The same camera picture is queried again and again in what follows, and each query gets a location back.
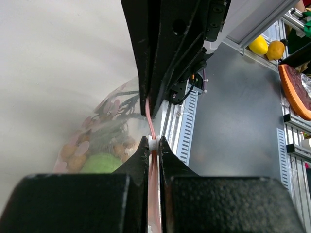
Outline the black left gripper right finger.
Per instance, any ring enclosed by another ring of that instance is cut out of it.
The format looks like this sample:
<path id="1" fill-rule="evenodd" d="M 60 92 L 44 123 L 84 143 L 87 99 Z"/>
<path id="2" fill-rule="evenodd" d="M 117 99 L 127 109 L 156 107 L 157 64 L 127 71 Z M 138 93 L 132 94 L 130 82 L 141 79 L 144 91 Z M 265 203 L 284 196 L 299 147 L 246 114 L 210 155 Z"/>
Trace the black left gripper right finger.
<path id="1" fill-rule="evenodd" d="M 165 233 L 301 233 L 303 224 L 283 184 L 270 177 L 204 177 L 159 142 Z"/>

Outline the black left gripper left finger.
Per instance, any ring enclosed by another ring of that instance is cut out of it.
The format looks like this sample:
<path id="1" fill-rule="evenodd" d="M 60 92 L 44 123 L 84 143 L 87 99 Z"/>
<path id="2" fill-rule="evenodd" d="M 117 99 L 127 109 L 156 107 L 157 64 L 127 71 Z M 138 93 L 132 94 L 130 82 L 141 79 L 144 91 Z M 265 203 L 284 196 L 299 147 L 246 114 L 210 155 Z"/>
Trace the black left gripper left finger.
<path id="1" fill-rule="evenodd" d="M 32 174 L 15 186 L 3 233 L 145 233 L 149 145 L 107 174 Z"/>

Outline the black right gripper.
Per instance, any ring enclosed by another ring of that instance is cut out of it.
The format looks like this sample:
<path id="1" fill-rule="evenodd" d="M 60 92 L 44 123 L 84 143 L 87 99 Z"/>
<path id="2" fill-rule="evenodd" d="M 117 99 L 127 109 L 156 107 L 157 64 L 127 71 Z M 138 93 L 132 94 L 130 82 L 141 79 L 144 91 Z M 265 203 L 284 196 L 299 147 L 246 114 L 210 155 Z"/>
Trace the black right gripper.
<path id="1" fill-rule="evenodd" d="M 154 117 L 170 82 L 185 81 L 207 66 L 213 52 L 207 51 L 204 42 L 216 41 L 230 4 L 229 0 L 162 0 L 149 85 L 149 2 L 121 1 L 138 71 L 140 112 L 143 116 L 146 115 L 147 96 L 150 114 Z"/>

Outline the green ball fruit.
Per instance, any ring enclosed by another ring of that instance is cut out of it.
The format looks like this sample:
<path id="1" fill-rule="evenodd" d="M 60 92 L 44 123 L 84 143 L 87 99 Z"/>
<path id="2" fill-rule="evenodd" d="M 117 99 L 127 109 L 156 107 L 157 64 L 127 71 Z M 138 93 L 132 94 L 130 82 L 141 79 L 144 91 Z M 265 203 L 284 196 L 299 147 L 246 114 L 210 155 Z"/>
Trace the green ball fruit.
<path id="1" fill-rule="evenodd" d="M 81 173 L 112 173 L 122 165 L 120 159 L 109 153 L 90 156 L 81 169 Z"/>

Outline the yellow longan bunch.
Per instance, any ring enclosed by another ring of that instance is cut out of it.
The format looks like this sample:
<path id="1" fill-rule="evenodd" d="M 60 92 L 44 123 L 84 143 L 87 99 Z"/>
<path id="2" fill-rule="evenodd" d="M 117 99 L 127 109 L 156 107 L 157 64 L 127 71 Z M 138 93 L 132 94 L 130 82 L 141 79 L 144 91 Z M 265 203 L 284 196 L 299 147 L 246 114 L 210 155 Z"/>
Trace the yellow longan bunch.
<path id="1" fill-rule="evenodd" d="M 54 167 L 57 172 L 81 173 L 87 159 L 98 153 L 109 153 L 125 163 L 138 148 L 138 142 L 130 137 L 124 143 L 99 146 L 91 144 L 91 136 L 76 136 L 73 140 L 66 143 L 60 150 L 58 164 Z"/>

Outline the clear pink-dotted zip bag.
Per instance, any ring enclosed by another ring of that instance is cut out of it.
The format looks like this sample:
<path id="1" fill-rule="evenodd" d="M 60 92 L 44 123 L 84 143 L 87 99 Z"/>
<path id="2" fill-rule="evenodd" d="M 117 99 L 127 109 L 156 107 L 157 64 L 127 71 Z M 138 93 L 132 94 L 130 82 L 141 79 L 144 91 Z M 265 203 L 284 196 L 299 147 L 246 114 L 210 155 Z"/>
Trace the clear pink-dotted zip bag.
<path id="1" fill-rule="evenodd" d="M 161 232 L 158 159 L 155 154 L 146 159 L 135 157 L 140 138 L 152 138 L 151 128 L 151 120 L 140 114 L 138 83 L 130 80 L 112 91 L 63 145 L 53 170 L 74 178 L 70 190 L 82 189 L 67 202 L 69 209 L 60 222 L 64 232 L 115 233 L 121 218 L 130 223 L 125 231 L 133 230 L 138 196 L 128 197 L 126 212 L 121 213 L 120 181 L 112 175 L 122 165 L 132 176 L 148 165 L 147 229 L 150 233 Z"/>

